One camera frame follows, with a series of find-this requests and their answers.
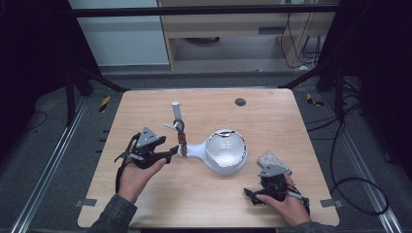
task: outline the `gray carpet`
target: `gray carpet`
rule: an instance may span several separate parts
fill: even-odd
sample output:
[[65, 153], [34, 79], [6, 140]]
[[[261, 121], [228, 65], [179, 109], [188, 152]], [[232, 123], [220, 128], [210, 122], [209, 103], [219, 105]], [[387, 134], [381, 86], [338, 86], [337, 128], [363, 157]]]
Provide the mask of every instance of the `gray carpet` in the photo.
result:
[[[239, 86], [267, 86], [273, 87], [287, 83], [297, 77], [297, 73], [223, 73], [223, 74], [180, 74], [180, 75], [146, 75], [136, 78], [108, 77], [114, 83], [130, 88], [182, 88], [182, 87], [239, 87]], [[306, 101], [306, 93], [313, 92], [314, 80], [304, 83], [294, 91], [295, 98], [305, 122], [332, 117], [327, 107], [319, 107]], [[104, 147], [104, 139], [116, 114], [121, 99], [121, 93], [116, 93], [100, 83], [92, 82], [95, 91], [87, 98], [85, 113], [79, 127], [73, 135], [58, 166], [50, 186], [41, 202], [36, 215], [29, 226], [29, 232], [53, 231], [84, 231], [77, 224], [80, 208], [74, 204], [77, 199], [86, 197], [88, 186], [96, 168], [100, 152]], [[109, 105], [104, 113], [99, 113], [102, 99], [111, 96]], [[356, 104], [356, 99], [348, 99], [348, 107]], [[66, 106], [64, 89], [47, 94], [39, 99], [32, 121], [21, 136], [11, 156], [11, 163], [5, 167], [0, 179], [0, 229], [8, 232], [15, 222], [31, 190], [39, 180], [43, 169], [52, 155], [66, 122]], [[389, 196], [391, 208], [404, 232], [412, 232], [412, 210], [410, 196], [412, 183], [406, 177], [401, 167], [385, 162], [380, 148], [367, 120], [360, 115], [361, 109], [346, 115], [345, 130], [349, 130], [362, 158], [367, 162], [373, 177], [378, 185]], [[313, 128], [323, 122], [307, 124]], [[320, 130], [311, 131], [311, 138], [332, 138], [336, 131], [336, 124]], [[329, 159], [332, 140], [312, 140], [316, 155], [320, 161], [326, 182], [332, 187], [329, 171]], [[350, 176], [357, 176], [357, 171], [346, 147], [341, 139], [337, 141], [334, 156], [334, 174], [337, 180]], [[369, 197], [361, 183], [346, 183], [341, 188], [345, 195], [372, 210]], [[334, 192], [336, 200], [342, 197]], [[339, 232], [386, 232], [378, 216], [361, 213], [345, 201], [344, 207], [338, 208], [340, 224]]]

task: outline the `wire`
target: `wire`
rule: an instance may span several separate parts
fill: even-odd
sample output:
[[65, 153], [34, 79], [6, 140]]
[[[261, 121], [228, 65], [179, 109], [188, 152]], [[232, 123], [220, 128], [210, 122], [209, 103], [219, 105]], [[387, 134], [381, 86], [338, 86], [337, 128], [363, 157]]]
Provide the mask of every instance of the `wire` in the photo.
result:
[[[349, 109], [345, 110], [345, 111], [343, 112], [343, 115], [348, 114], [349, 112], [351, 112], [352, 110], [354, 110], [355, 108], [357, 108], [357, 107], [359, 107], [359, 106], [360, 106], [359, 104], [353, 105], [353, 106], [350, 107]], [[318, 130], [318, 129], [327, 127], [328, 125], [331, 125], [332, 123], [334, 123], [335, 121], [338, 120], [338, 117], [332, 116], [332, 117], [328, 117], [328, 118], [324, 118], [324, 119], [319, 119], [319, 120], [316, 120], [316, 121], [312, 121], [312, 122], [309, 122], [309, 123], [319, 122], [319, 121], [326, 120], [326, 119], [330, 119], [330, 118], [332, 118], [331, 121], [329, 121], [329, 122], [327, 122], [327, 123], [325, 123], [325, 124], [323, 124], [323, 125], [317, 126], [317, 127], [315, 127], [315, 128], [308, 129], [307, 131], [310, 132], [310, 131], [315, 131], [315, 130]]]
[[296, 192], [297, 194], [300, 194], [300, 192], [297, 190], [297, 188], [294, 186], [294, 185], [291, 185], [290, 183], [287, 183], [287, 185], [288, 185], [288, 189], [292, 189], [294, 192]]
[[34, 112], [34, 113], [35, 113], [35, 114], [43, 114], [43, 115], [45, 116], [45, 118], [43, 119], [42, 122], [38, 123], [37, 125], [32, 126], [32, 127], [29, 127], [29, 128], [25, 128], [24, 130], [32, 130], [32, 129], [35, 129], [35, 128], [39, 127], [40, 125], [42, 125], [43, 123], [45, 123], [46, 120], [48, 119], [48, 115], [47, 115], [45, 112], [36, 111], [36, 112]]
[[[338, 136], [340, 136], [340, 135], [343, 133], [344, 130], [345, 130], [345, 125], [344, 125], [343, 128], [340, 130]], [[332, 137], [332, 138], [310, 138], [310, 139], [311, 139], [311, 140], [319, 140], [319, 141], [328, 141], [328, 140], [333, 140], [334, 137]]]
[[358, 87], [358, 86], [361, 86], [360, 79], [358, 79], [358, 86], [354, 86], [352, 83], [346, 80], [344, 80], [344, 84], [345, 84], [344, 86], [345, 90], [351, 91], [352, 93], [355, 93], [355, 94], [361, 94], [361, 89]]
[[291, 66], [291, 65], [288, 63], [288, 60], [287, 60], [287, 59], [286, 59], [286, 63], [287, 63], [287, 65], [288, 65], [290, 68], [298, 68], [298, 67], [300, 67], [301, 65], [307, 65], [307, 64], [310, 64], [311, 62], [306, 62], [306, 61], [300, 60], [300, 58], [299, 58], [299, 56], [298, 56], [298, 54], [297, 54], [296, 45], [294, 44], [294, 40], [293, 40], [293, 36], [292, 36], [292, 32], [291, 32], [291, 24], [290, 24], [290, 21], [291, 21], [291, 13], [288, 13], [288, 20], [287, 20], [286, 25], [285, 25], [285, 30], [284, 30], [284, 32], [282, 33], [282, 36], [281, 36], [281, 51], [282, 51], [282, 54], [284, 55], [284, 57], [285, 57], [285, 59], [286, 59], [286, 54], [285, 54], [285, 51], [284, 51], [284, 49], [283, 49], [283, 38], [284, 38], [285, 32], [286, 32], [286, 30], [287, 30], [287, 28], [288, 28], [288, 29], [289, 29], [289, 34], [290, 34], [290, 36], [291, 36], [291, 41], [292, 41], [293, 49], [294, 49], [294, 55], [296, 56], [297, 60], [299, 60], [302, 64], [300, 64], [300, 65], [298, 65], [298, 66]]
[[[343, 180], [337, 182], [336, 179], [335, 179], [335, 177], [334, 177], [334, 173], [333, 173], [333, 154], [334, 154], [334, 150], [335, 150], [335, 147], [336, 147], [336, 141], [337, 141], [337, 138], [338, 138], [338, 136], [339, 136], [339, 135], [338, 135], [338, 132], [340, 131], [340, 128], [341, 128], [344, 124], [345, 124], [344, 121], [339, 123], [338, 130], [336, 131], [335, 137], [334, 137], [334, 139], [333, 139], [332, 149], [331, 149], [331, 152], [330, 152], [329, 169], [330, 169], [331, 179], [332, 179], [332, 182], [333, 182], [333, 187], [330, 189], [329, 192], [332, 193], [332, 192], [336, 189], [336, 190], [340, 193], [340, 195], [342, 196], [343, 199], [345, 199], [351, 206], [353, 206], [355, 209], [357, 209], [358, 211], [360, 211], [360, 212], [362, 212], [362, 213], [365, 213], [365, 214], [368, 214], [368, 215], [372, 215], [372, 216], [381, 215], [381, 214], [383, 214], [385, 211], [387, 211], [388, 208], [389, 208], [389, 199], [388, 199], [388, 196], [385, 194], [385, 192], [382, 190], [382, 188], [380, 188], [377, 184], [375, 184], [375, 183], [373, 183], [373, 182], [371, 182], [371, 181], [368, 181], [368, 180], [366, 180], [366, 179], [363, 179], [363, 178], [350, 177], [350, 178], [346, 178], [346, 179], [343, 179]], [[359, 207], [359, 206], [356, 205], [355, 203], [353, 203], [347, 196], [345, 196], [345, 195], [343, 194], [342, 190], [339, 189], [339, 185], [341, 185], [341, 184], [343, 184], [343, 183], [345, 183], [345, 182], [348, 182], [348, 181], [362, 181], [362, 182], [365, 182], [365, 183], [369, 183], [369, 184], [373, 185], [376, 189], [378, 189], [378, 190], [382, 193], [382, 195], [385, 197], [385, 203], [386, 203], [386, 205], [385, 205], [385, 207], [383, 208], [383, 210], [382, 210], [382, 211], [379, 211], [379, 212], [370, 212], [370, 211], [367, 211], [367, 210]]]
[[324, 120], [327, 120], [327, 119], [331, 119], [331, 118], [336, 118], [336, 117], [335, 117], [335, 116], [331, 116], [331, 117], [328, 117], [328, 118], [317, 119], [317, 120], [314, 120], [314, 121], [305, 122], [305, 124], [317, 123], [317, 122], [321, 122], [321, 121], [324, 121]]
[[321, 36], [317, 36], [317, 43], [315, 51], [308, 52], [306, 51], [306, 47], [308, 45], [310, 36], [306, 37], [305, 43], [303, 45], [302, 54], [304, 57], [312, 59], [312, 67], [315, 68], [318, 65], [319, 57], [321, 55]]

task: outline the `dark floor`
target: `dark floor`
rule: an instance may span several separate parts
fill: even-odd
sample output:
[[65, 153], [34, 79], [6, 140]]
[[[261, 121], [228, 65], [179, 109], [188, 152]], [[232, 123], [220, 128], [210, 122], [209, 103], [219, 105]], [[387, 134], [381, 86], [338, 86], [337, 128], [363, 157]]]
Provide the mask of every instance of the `dark floor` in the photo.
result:
[[[246, 38], [243, 43], [251, 43]], [[242, 41], [236, 42], [236, 48], [242, 48]], [[233, 42], [214, 45], [213, 50], [219, 46], [235, 45]], [[233, 57], [221, 60], [225, 64], [213, 70], [219, 58], [213, 52], [213, 58], [208, 58], [207, 52], [203, 57], [196, 54], [197, 45], [182, 43], [186, 54], [178, 55], [179, 60], [174, 72], [165, 74], [140, 74], [139, 76], [108, 76], [107, 78], [121, 86], [143, 88], [212, 88], [212, 87], [240, 87], [261, 86], [275, 87], [294, 80], [304, 71], [291, 69], [285, 63], [280, 63], [279, 51], [276, 44], [268, 45], [273, 52], [258, 53], [255, 61], [244, 65], [238, 70], [238, 62]], [[238, 60], [246, 59], [245, 54], [238, 51]], [[200, 68], [194, 72], [193, 58], [196, 55], [196, 64]], [[271, 63], [276, 63], [278, 70], [273, 70]], [[296, 102], [302, 117], [307, 122], [307, 128], [328, 122], [332, 115], [330, 109], [333, 91], [317, 93], [313, 78], [293, 90]], [[91, 97], [81, 97], [77, 94], [76, 102], [81, 105], [85, 101], [85, 108], [78, 126], [75, 128], [70, 143], [64, 148], [63, 156], [56, 163], [58, 166], [52, 172], [50, 183], [45, 185], [44, 196], [38, 206], [35, 206], [35, 215], [28, 220], [29, 232], [81, 232], [84, 231], [77, 224], [80, 208], [75, 207], [78, 199], [86, 197], [88, 186], [91, 182], [100, 151], [107, 138], [121, 93], [114, 92], [100, 83], [92, 83], [95, 90]], [[315, 101], [325, 103], [323, 107], [307, 102], [306, 94], [312, 93]], [[100, 104], [105, 96], [111, 96], [109, 105], [104, 113], [99, 113]], [[358, 104], [357, 98], [348, 98], [345, 109]], [[66, 123], [65, 92], [58, 89], [41, 97], [36, 105], [36, 113], [27, 125], [26, 132], [11, 153], [12, 160], [0, 179], [0, 232], [9, 232], [15, 221], [26, 205], [36, 188], [50, 158], [54, 153], [60, 137], [63, 135]], [[333, 140], [337, 130], [337, 123], [332, 123], [319, 130], [309, 131], [312, 144], [318, 156], [326, 182], [331, 188], [331, 172], [329, 161], [333, 159], [333, 174], [337, 180], [348, 177], [371, 178], [388, 195], [390, 209], [384, 215], [372, 216], [357, 210], [348, 201], [336, 192], [332, 193], [335, 200], [342, 200], [344, 206], [338, 208], [340, 224], [339, 232], [412, 232], [412, 182], [407, 178], [402, 168], [395, 164], [387, 163], [384, 152], [370, 128], [368, 120], [362, 116], [362, 107], [354, 109], [345, 116], [346, 125], [344, 132], [336, 141], [334, 153], [331, 155]], [[326, 119], [316, 123], [315, 120]], [[342, 192], [349, 199], [370, 212], [379, 206], [382, 199], [368, 185], [360, 182], [344, 183]], [[281, 229], [281, 232], [290, 232], [290, 229]]]

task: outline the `sleeve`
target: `sleeve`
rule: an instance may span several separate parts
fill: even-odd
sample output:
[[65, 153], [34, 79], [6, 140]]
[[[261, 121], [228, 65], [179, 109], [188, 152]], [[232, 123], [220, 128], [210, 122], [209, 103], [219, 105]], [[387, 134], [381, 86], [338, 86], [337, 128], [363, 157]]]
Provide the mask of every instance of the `sleeve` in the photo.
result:
[[87, 232], [127, 232], [137, 207], [115, 194]]
[[294, 228], [296, 233], [334, 233], [335, 228], [331, 225], [322, 225], [316, 221], [309, 221], [297, 225]]

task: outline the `black metal frame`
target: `black metal frame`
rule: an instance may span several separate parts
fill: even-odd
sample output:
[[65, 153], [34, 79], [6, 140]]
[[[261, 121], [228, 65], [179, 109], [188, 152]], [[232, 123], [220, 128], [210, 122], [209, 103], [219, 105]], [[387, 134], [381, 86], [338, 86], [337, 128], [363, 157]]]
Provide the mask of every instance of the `black metal frame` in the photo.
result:
[[[286, 4], [286, 5], [237, 5], [237, 6], [200, 6], [200, 7], [160, 7], [160, 8], [119, 8], [119, 9], [80, 9], [71, 11], [44, 11], [41, 13], [45, 17], [144, 17], [144, 16], [183, 16], [183, 15], [228, 15], [228, 14], [280, 14], [280, 13], [327, 13], [338, 12], [358, 8], [357, 3], [353, 5], [340, 4]], [[294, 88], [298, 84], [319, 75], [330, 64], [324, 62], [319, 68], [307, 72], [296, 80], [279, 86], [280, 88]], [[117, 86], [103, 77], [94, 75], [85, 68], [80, 69], [84, 75], [99, 81], [115, 91], [126, 91], [127, 88]], [[74, 96], [73, 88], [70, 87], [70, 81], [75, 81], [77, 77], [68, 78], [67, 86], [67, 106], [68, 121], [70, 124], [74, 113]]]

